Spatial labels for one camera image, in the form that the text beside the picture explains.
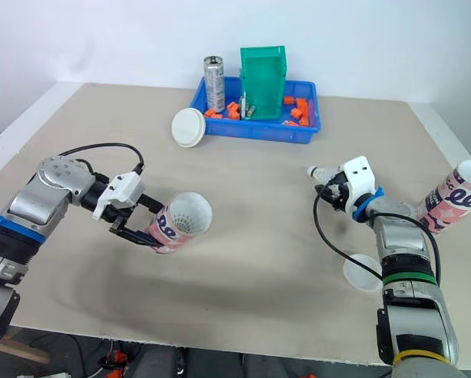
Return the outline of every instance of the table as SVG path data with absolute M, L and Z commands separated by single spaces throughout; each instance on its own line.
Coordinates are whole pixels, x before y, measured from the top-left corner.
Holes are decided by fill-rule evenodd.
M 17 287 L 13 323 L 56 332 L 297 358 L 377 364 L 380 294 L 353 289 L 312 220 L 306 167 L 364 154 L 388 195 L 417 204 L 451 167 L 405 102 L 320 98 L 323 130 L 299 145 L 207 135 L 177 146 L 170 124 L 193 91 L 84 84 L 0 172 L 0 210 L 37 164 L 74 146 L 136 145 L 147 194 L 167 202 L 197 191 L 211 229 L 158 255 L 108 233 L 81 208 L 65 219 Z M 127 172 L 126 150 L 78 155 L 108 176 Z M 372 231 L 326 204 L 321 223 L 344 250 L 376 256 Z M 131 226 L 145 227 L 146 212 Z M 439 238 L 443 292 L 471 369 L 471 215 Z

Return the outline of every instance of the pink patterned cup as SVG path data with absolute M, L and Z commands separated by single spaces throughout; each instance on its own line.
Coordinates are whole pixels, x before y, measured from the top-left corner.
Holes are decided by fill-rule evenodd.
M 164 246 L 152 247 L 168 254 L 207 231 L 213 219 L 210 203 L 199 193 L 185 191 L 165 205 L 151 222 L 148 232 Z
M 418 206 L 419 221 L 430 232 L 440 233 L 471 213 L 471 160 L 456 169 Z

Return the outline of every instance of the black cable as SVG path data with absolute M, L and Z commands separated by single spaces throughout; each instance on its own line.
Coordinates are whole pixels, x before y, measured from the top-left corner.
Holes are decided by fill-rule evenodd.
M 75 159 L 76 161 L 79 161 L 80 163 L 84 163 L 87 166 L 88 172 L 91 173 L 91 175 L 94 174 L 94 169 L 92 168 L 92 164 L 86 161 L 85 159 Z
M 67 156 L 70 154 L 74 154 L 75 152 L 80 152 L 80 151 L 85 151 L 85 150 L 91 150 L 93 148 L 101 148 L 101 147 L 124 147 L 128 148 L 129 150 L 133 150 L 139 158 L 139 164 L 134 168 L 134 171 L 140 175 L 143 172 L 144 168 L 144 159 L 143 155 L 139 152 L 137 148 L 134 146 L 131 146 L 130 144 L 127 143 L 115 143 L 115 142 L 109 142 L 109 143 L 96 143 L 96 144 L 88 144 L 86 146 L 80 146 L 73 148 L 71 150 L 67 150 L 59 154 L 60 156 Z
M 375 270 L 372 270 L 372 269 L 369 268 L 367 265 L 362 264 L 360 261 L 354 260 L 350 255 L 345 254 L 345 253 L 342 252 L 339 248 L 337 248 L 337 247 L 334 246 L 332 243 L 330 243 L 330 241 L 327 239 L 327 237 L 326 237 L 325 234 L 323 233 L 323 230 L 321 230 L 320 222 L 319 222 L 319 220 L 317 219 L 317 204 L 318 204 L 318 202 L 320 201 L 321 194 L 323 193 L 323 191 L 325 190 L 325 188 L 326 188 L 327 186 L 328 186 L 328 184 L 325 185 L 325 186 L 320 190 L 320 192 L 317 194 L 316 198 L 314 199 L 314 204 L 313 204 L 314 224 L 316 225 L 316 229 L 317 229 L 317 231 L 319 232 L 321 238 L 322 238 L 323 241 L 327 244 L 327 246 L 329 246 L 330 248 L 332 248 L 337 254 L 340 254 L 343 258 L 346 258 L 347 260 L 351 261 L 353 264 L 356 264 L 356 265 L 358 265 L 360 268 L 363 268 L 363 269 L 366 270 L 367 272 L 373 274 L 373 275 L 374 275 L 375 277 L 377 277 L 379 280 L 382 280 L 383 277 L 382 277 L 378 272 L 376 272 Z
M 390 376 L 391 375 L 391 372 L 393 370 L 390 370 L 389 372 L 386 372 L 385 374 L 383 374 L 382 376 L 378 376 L 377 378 L 386 378 L 387 376 Z
M 28 345 L 31 347 L 31 348 L 44 348 L 44 347 L 48 347 L 50 345 L 52 345 L 53 343 L 55 343 L 57 341 L 57 339 L 60 337 L 61 335 L 58 334 L 58 333 L 47 333 L 46 335 L 41 335 L 40 337 L 36 337 L 35 339 L 33 339 Z M 47 337 L 53 337 L 54 339 L 52 339 L 51 341 L 47 342 L 47 343 L 43 343 L 43 344 L 35 344 L 36 341 L 40 341 L 40 340 L 43 340 Z
M 439 246 L 437 245 L 437 241 L 435 241 L 435 238 L 433 237 L 432 233 L 426 228 L 426 226 L 424 226 L 419 220 L 415 220 L 411 217 L 406 217 L 405 215 L 400 215 L 400 214 L 395 214 L 395 213 L 374 213 L 368 218 L 368 221 L 371 221 L 372 219 L 376 217 L 394 217 L 398 219 L 403 219 L 405 221 L 408 221 L 414 224 L 415 226 L 418 226 L 426 234 L 426 236 L 428 236 L 428 239 L 430 240 L 430 243 L 432 244 L 433 256 L 435 258 L 435 279 L 437 281 L 437 286 L 440 286 L 442 269 L 440 267 Z
M 81 349 L 81 345 L 80 345 L 80 342 L 78 341 L 78 339 L 73 336 L 73 335 L 69 335 L 67 333 L 63 333 L 62 335 L 65 335 L 65 336 L 68 336 L 70 339 L 72 339 L 72 341 L 75 342 L 76 344 L 76 347 L 78 348 L 78 354 L 80 355 L 80 362 L 81 362 L 81 368 L 83 370 L 83 378 L 88 376 L 87 374 L 87 370 L 85 369 L 85 363 L 84 363 L 84 360 L 83 360 L 83 351 Z
M 100 343 L 96 346 L 96 348 L 94 348 L 92 352 L 90 352 L 89 354 L 87 354 L 87 356 L 85 356 L 85 359 L 84 359 L 85 362 L 87 362 L 90 359 L 90 357 L 92 357 L 99 350 L 99 348 L 102 347 L 102 344 L 104 343 L 104 341 L 105 340 L 102 339 Z
M 76 344 L 76 349 L 78 350 L 78 354 L 80 355 L 80 362 L 81 362 L 81 367 L 82 367 L 82 370 L 83 370 L 83 378 L 89 376 L 87 374 L 87 370 L 85 368 L 85 359 L 83 358 L 83 350 L 81 349 L 81 345 L 80 345 L 80 342 L 78 341 L 78 339 L 73 336 L 73 335 L 69 335 L 69 334 L 66 334 L 66 333 L 58 333 L 58 334 L 55 334 L 55 333 L 47 333 L 45 335 L 41 335 L 39 337 L 36 337 L 35 339 L 33 339 L 30 343 L 29 343 L 29 346 L 32 347 L 32 348 L 40 348 L 40 347 L 48 347 L 49 345 L 52 345 L 53 343 L 55 343 L 60 336 L 67 336 L 69 337 L 70 339 L 72 339 L 75 344 Z M 48 343 L 43 343 L 43 344 L 35 344 L 35 342 L 41 340 L 41 339 L 45 339 L 46 337 L 54 337 L 53 340 L 49 341 Z

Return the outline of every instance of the cup lid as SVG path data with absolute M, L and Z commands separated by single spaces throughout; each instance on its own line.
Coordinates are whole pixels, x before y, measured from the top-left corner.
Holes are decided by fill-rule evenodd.
M 206 132 L 206 120 L 195 108 L 180 110 L 172 119 L 172 137 L 182 147 L 193 147 Z

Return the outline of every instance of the white lid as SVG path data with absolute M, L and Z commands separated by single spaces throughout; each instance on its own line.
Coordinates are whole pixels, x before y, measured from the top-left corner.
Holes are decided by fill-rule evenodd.
M 206 120 L 195 108 L 180 110 L 172 119 L 172 137 L 182 147 L 195 146 L 206 132 Z
M 382 269 L 379 262 L 366 254 L 352 254 L 350 258 L 360 261 L 362 264 L 375 270 L 379 274 L 381 273 Z M 349 260 L 344 262 L 343 271 L 347 282 L 349 282 L 355 289 L 360 291 L 377 291 L 383 287 L 381 280 Z

